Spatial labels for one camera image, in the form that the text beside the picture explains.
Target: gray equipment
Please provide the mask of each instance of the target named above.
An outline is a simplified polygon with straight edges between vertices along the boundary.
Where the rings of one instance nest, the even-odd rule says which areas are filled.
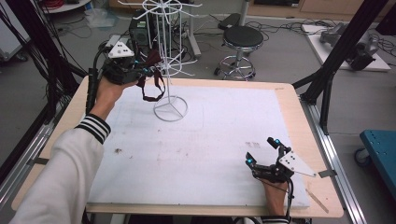
[[[332,29],[322,32],[319,40],[320,43],[329,43],[333,48],[346,28],[347,25],[340,22]],[[375,60],[373,55],[378,49],[378,39],[369,36],[369,34],[365,32],[355,48],[347,55],[346,62],[352,69],[360,71]]]

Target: white sleeve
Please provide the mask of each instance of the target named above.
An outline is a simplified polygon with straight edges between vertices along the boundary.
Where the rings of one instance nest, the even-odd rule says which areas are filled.
[[[81,223],[110,127],[88,115],[63,133],[10,223]]]

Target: striped sleeve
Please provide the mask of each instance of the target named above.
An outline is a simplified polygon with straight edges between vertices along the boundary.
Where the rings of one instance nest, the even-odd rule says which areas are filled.
[[[262,224],[289,224],[290,221],[287,217],[268,216],[262,217]]]
[[[110,126],[94,114],[88,114],[76,128],[91,133],[101,144],[105,142],[111,132]]]

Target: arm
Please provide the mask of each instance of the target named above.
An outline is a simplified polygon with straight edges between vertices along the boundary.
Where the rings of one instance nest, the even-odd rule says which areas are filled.
[[[290,223],[285,217],[283,202],[285,201],[286,190],[288,183],[272,183],[268,180],[262,179],[264,185],[265,197],[267,200],[268,217],[262,217],[262,223]]]
[[[11,223],[80,223],[110,133],[105,119],[122,91],[134,84],[118,86],[102,78],[91,114],[57,139]]]

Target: wheel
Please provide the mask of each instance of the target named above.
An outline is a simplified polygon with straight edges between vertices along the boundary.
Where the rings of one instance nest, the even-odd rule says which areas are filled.
[[[256,73],[252,73],[252,72],[248,73],[248,78],[254,78],[255,76],[256,76]]]
[[[371,157],[365,148],[359,148],[355,151],[355,162],[361,166],[366,167],[371,163]]]
[[[215,72],[213,73],[215,76],[220,75],[220,68],[216,68]]]
[[[15,58],[20,62],[27,62],[27,56],[21,51],[15,55]]]

